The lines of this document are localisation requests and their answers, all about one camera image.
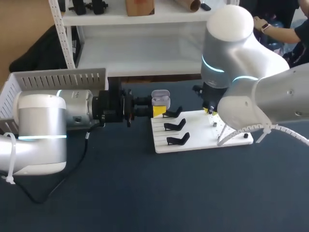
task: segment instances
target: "shelf post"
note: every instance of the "shelf post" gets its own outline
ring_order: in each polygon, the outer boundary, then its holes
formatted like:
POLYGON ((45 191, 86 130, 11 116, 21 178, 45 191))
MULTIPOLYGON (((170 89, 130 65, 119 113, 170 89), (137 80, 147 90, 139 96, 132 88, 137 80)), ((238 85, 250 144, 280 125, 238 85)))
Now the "shelf post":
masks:
POLYGON ((57 29, 57 33, 58 33, 59 41, 61 44, 62 52, 64 55, 64 59, 67 63, 67 67, 68 69, 75 69, 73 53, 72 53, 72 46, 70 47, 70 44, 72 44, 72 39, 69 44, 68 37, 66 34, 66 29, 62 21, 62 15, 60 12, 58 0, 48 0, 48 1, 49 1, 50 9, 52 11, 55 26, 57 29))

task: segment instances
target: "black cable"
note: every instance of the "black cable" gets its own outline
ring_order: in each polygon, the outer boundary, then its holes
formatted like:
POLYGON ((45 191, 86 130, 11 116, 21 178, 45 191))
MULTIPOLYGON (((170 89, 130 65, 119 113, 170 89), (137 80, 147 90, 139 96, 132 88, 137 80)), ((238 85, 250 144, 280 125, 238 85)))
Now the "black cable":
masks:
MULTIPOLYGON (((35 199, 30 193, 29 191, 25 188, 25 186, 23 186, 19 181, 16 181, 14 179, 14 182, 16 184, 16 186, 18 186, 26 195, 27 197, 35 204, 43 204, 45 203, 48 198, 54 193, 54 191, 56 189, 58 189, 62 183, 64 183, 76 170, 77 168, 80 166, 80 164, 84 161, 84 158, 86 157, 86 153, 87 153, 87 149, 88 149, 88 139, 89 139, 89 134, 91 131, 93 131, 95 128, 98 127, 103 127, 104 123, 97 123, 95 125, 93 125, 86 133, 86 137, 85 137, 85 145, 84 145, 84 151, 82 154, 82 157, 80 158, 80 160, 75 164, 75 166, 55 185, 55 187, 53 187, 53 189, 50 191, 50 193, 44 198, 44 200, 37 200, 35 199)), ((0 172, 1 175, 3 176, 7 176, 7 173, 4 172, 0 172)))

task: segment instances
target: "white board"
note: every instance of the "white board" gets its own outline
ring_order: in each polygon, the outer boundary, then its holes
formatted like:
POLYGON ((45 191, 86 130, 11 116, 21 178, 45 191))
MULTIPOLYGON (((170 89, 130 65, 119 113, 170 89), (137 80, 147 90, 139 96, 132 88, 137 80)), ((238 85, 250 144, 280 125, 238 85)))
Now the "white board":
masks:
MULTIPOLYGON (((205 111, 182 112, 178 118, 163 118, 162 115, 152 118, 151 125, 154 136, 154 146, 156 153, 168 153, 178 151, 190 151, 198 149, 220 148, 217 145, 218 137, 224 127, 224 122, 218 115, 209 115, 205 111), (165 131, 164 123, 179 124, 185 118, 186 124, 181 131, 165 131), (185 145, 168 145, 166 138, 174 137, 181 139, 184 134, 190 133, 190 138, 185 145)), ((232 133, 234 129, 227 127, 222 138, 232 133)), ((227 141, 223 146, 240 146, 253 143, 253 137, 248 133, 248 138, 244 134, 239 134, 227 141)))

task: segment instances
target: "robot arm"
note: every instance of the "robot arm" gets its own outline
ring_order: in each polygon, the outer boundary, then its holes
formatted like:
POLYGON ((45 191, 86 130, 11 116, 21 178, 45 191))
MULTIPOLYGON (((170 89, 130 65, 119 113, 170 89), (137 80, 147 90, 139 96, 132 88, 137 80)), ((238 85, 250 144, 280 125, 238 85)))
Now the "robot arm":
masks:
POLYGON ((278 123, 309 119, 308 70, 309 64, 289 69, 282 57, 255 39, 250 13, 228 5, 207 22, 204 85, 194 90, 203 98, 203 107, 209 113, 217 111, 227 126, 247 131, 268 128, 265 135, 278 123))
POLYGON ((308 120, 308 70, 304 64, 262 79, 236 79, 219 102, 220 118, 236 130, 308 120))
MULTIPOLYGON (((66 104, 53 95, 28 95, 18 107, 14 174, 60 172, 66 166, 66 104)), ((8 172, 12 141, 0 135, 0 170, 8 172)))
POLYGON ((289 69, 282 57, 256 40, 253 28, 251 14, 235 5, 219 9, 208 20, 201 67, 204 85, 199 89, 204 108, 217 111, 220 99, 236 78, 261 79, 289 69))
MULTIPOLYGON (((20 92, 14 100, 14 120, 18 125, 14 175, 43 175, 60 172, 66 165, 66 131, 93 125, 127 121, 135 116, 152 117, 156 105, 169 108, 169 92, 134 98, 118 81, 109 90, 35 90, 20 92), (145 106, 134 109, 135 105, 145 106)), ((12 141, 0 135, 0 171, 8 172, 12 141)))

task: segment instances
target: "cardboard tube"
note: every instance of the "cardboard tube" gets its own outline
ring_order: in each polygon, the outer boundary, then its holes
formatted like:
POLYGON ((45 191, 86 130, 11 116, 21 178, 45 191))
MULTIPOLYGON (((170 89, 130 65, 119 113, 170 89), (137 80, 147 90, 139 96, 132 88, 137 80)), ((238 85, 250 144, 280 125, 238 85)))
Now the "cardboard tube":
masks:
POLYGON ((175 0, 175 1, 191 12, 196 12, 201 7, 200 0, 175 0))

